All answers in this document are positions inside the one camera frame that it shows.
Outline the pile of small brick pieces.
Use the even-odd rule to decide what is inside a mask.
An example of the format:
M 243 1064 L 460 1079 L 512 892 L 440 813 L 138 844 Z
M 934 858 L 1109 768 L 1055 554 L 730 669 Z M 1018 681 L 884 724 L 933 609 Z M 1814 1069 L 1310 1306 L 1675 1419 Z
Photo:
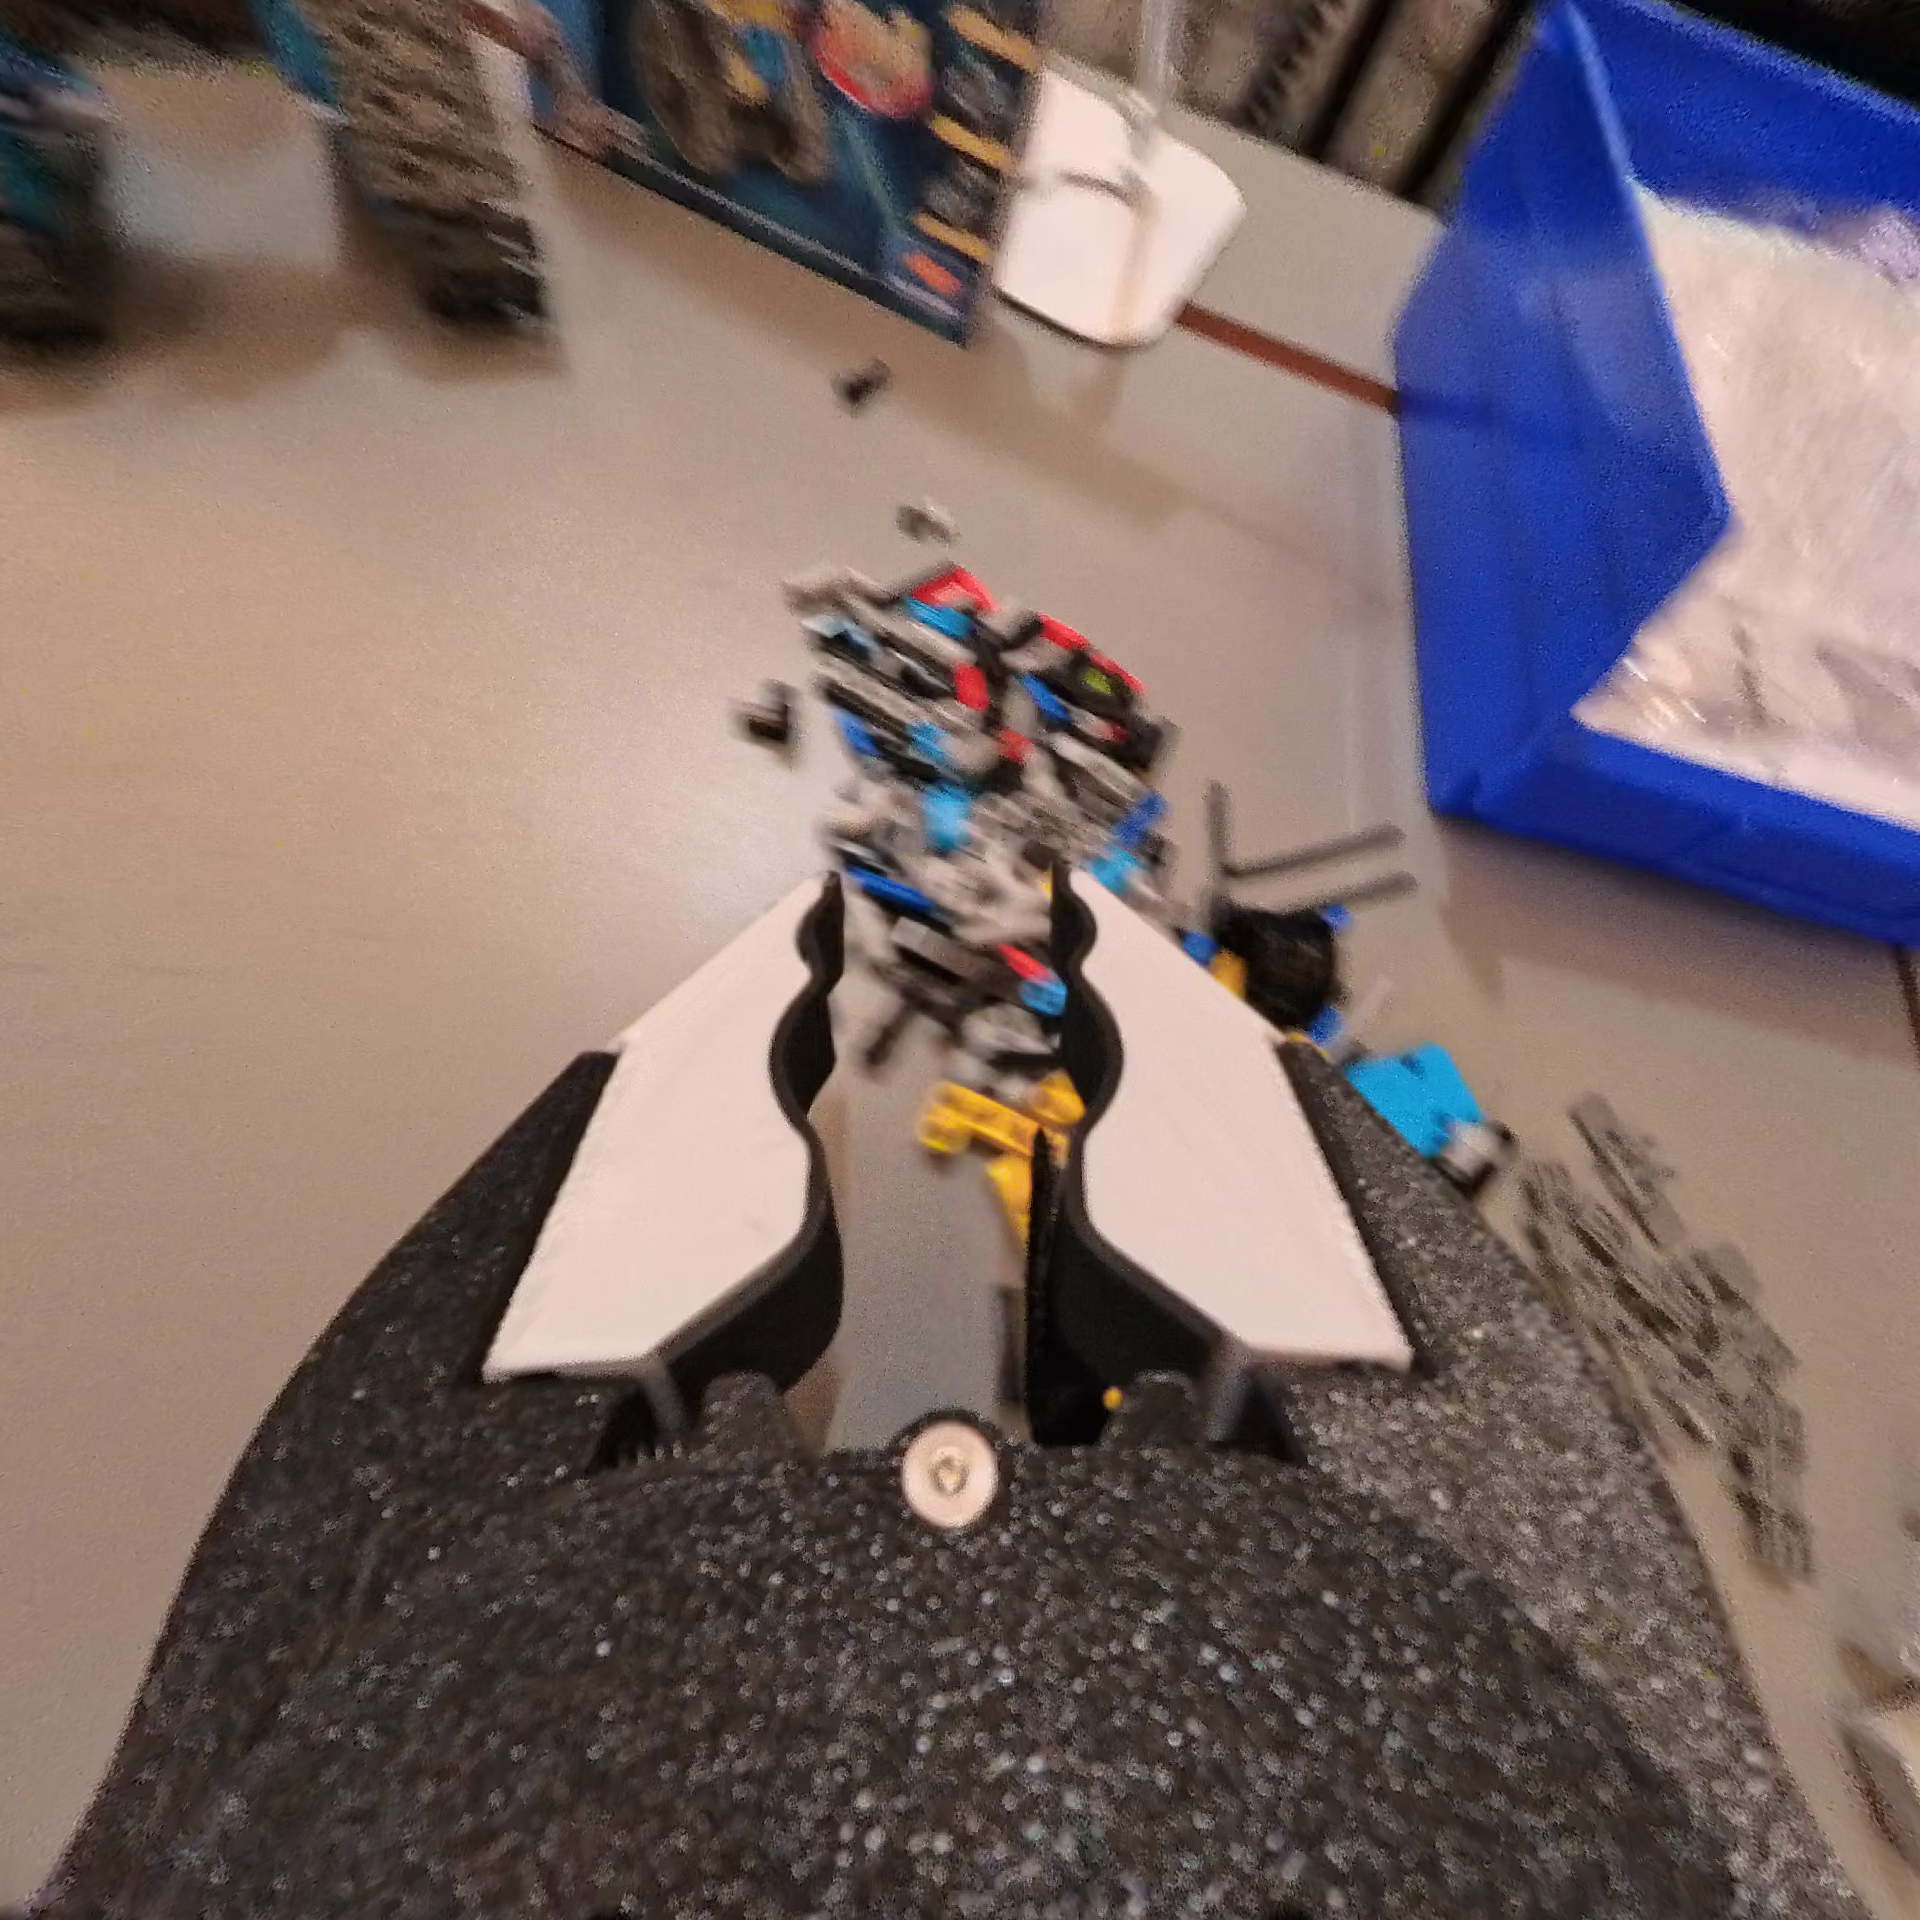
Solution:
M 819 836 L 870 981 L 856 1043 L 882 1073 L 930 1031 L 915 1139 L 983 1161 L 1018 1227 L 1034 1168 L 1086 1116 L 1062 1064 L 1054 883 L 1082 873 L 1167 929 L 1162 762 L 1173 724 L 1093 641 L 944 563 L 882 583 L 820 563 L 779 583 L 806 692 L 848 754 Z

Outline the dark blue printed cardboard box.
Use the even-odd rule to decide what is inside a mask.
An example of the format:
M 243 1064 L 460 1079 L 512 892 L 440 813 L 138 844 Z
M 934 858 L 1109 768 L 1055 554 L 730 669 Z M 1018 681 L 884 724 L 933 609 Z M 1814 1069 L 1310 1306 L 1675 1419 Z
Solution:
M 1038 101 L 1040 3 L 524 5 L 544 133 L 965 343 Z

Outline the blue grey tracked toy robot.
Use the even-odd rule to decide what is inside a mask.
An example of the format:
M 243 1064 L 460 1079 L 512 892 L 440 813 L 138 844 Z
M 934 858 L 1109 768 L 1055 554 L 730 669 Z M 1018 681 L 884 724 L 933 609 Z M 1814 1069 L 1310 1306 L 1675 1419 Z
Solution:
M 467 5 L 5 3 L 5 345 L 96 345 L 116 295 L 108 59 L 263 61 L 319 108 L 343 184 L 446 322 L 544 315 L 536 240 Z

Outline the grey desk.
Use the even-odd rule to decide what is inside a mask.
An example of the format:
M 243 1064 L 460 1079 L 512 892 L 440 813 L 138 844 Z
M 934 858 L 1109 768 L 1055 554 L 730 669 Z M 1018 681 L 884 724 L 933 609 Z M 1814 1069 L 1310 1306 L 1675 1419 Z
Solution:
M 1614 1099 L 1798 1355 L 1814 1577 L 1670 1475 L 1848 1880 L 1843 1636 L 1916 1508 L 1914 962 L 1436 823 L 1386 337 L 1430 221 L 1191 129 L 1247 221 L 1165 337 L 970 349 L 519 145 L 536 341 L 440 332 L 349 240 L 319 124 L 250 71 L 112 81 L 127 290 L 5 365 L 5 1901 L 59 1858 L 206 1515 L 360 1279 L 580 1050 L 811 869 L 844 775 L 733 705 L 796 681 L 782 579 L 960 557 L 1130 665 L 1235 844 L 1400 823 L 1351 944 L 1372 1039 L 1442 1043 L 1533 1154 Z M 862 415 L 831 380 L 872 360 Z

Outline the clear plastic bags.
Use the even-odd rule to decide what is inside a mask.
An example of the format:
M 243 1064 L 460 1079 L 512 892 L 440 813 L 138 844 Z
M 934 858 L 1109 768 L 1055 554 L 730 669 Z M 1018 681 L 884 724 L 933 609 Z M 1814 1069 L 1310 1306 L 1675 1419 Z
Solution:
M 1918 227 L 1640 194 L 1730 523 L 1574 709 L 1918 827 Z

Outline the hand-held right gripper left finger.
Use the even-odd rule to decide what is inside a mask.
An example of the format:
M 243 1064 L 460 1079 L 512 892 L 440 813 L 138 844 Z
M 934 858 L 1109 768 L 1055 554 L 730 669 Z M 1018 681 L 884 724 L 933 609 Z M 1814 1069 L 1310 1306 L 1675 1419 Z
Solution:
M 842 883 L 819 873 L 614 1036 L 486 1384 L 794 1386 L 828 1352 L 844 1267 L 810 1109 L 844 965 Z

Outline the black toy wheel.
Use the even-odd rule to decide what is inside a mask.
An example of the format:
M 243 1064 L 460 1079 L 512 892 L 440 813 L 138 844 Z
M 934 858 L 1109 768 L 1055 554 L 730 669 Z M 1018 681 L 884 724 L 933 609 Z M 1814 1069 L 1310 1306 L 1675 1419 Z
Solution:
M 1275 1028 L 1306 1031 L 1336 1005 L 1339 923 L 1330 906 L 1268 911 L 1223 903 L 1214 914 L 1214 938 L 1240 961 L 1244 997 Z

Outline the blue brick block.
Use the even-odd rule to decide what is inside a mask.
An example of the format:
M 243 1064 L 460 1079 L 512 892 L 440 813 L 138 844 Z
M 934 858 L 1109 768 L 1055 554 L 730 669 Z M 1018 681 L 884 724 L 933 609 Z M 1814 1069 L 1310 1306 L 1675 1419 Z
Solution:
M 1515 1136 L 1470 1088 L 1440 1045 L 1347 1064 L 1349 1085 L 1459 1193 L 1479 1196 L 1508 1163 Z

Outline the pile of grey tread links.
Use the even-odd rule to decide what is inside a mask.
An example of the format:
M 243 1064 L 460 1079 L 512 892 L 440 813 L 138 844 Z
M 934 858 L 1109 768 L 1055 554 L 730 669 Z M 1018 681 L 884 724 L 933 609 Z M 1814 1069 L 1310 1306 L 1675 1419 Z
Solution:
M 1520 1231 L 1543 1282 L 1639 1418 L 1718 1457 L 1756 1563 L 1811 1581 L 1798 1360 L 1759 1306 L 1751 1263 L 1730 1241 L 1692 1234 L 1667 1154 L 1607 1096 L 1572 1099 L 1568 1124 L 1591 1176 L 1560 1160 L 1520 1171 Z

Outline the blue plastic bin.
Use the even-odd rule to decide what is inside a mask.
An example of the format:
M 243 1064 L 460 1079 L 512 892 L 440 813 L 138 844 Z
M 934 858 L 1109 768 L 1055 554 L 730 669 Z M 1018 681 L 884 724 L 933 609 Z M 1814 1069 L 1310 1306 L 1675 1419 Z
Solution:
M 1587 729 L 1732 523 L 1640 188 L 1916 213 L 1916 108 L 1664 5 L 1551 5 L 1394 332 L 1424 791 L 1452 818 L 1874 944 L 1916 829 Z

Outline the white backdrop base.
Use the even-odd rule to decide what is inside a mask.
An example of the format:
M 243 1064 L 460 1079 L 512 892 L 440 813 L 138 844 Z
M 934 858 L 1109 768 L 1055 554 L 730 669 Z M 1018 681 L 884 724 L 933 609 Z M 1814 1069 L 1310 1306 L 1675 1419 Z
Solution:
M 1142 349 L 1173 330 L 1244 215 L 1235 178 L 1171 136 L 1159 108 L 1047 69 L 991 289 L 1084 345 Z

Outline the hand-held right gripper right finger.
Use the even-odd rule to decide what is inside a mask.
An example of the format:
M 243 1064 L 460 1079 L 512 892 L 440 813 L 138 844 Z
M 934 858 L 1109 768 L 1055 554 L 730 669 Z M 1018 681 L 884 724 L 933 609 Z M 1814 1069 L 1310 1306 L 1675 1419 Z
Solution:
M 1414 1336 L 1282 1053 L 1162 925 L 1086 872 L 1048 888 L 1061 1064 L 1084 1116 L 1035 1172 L 1024 1412 L 1091 1445 L 1149 1377 L 1227 1445 L 1262 1380 L 1406 1378 Z

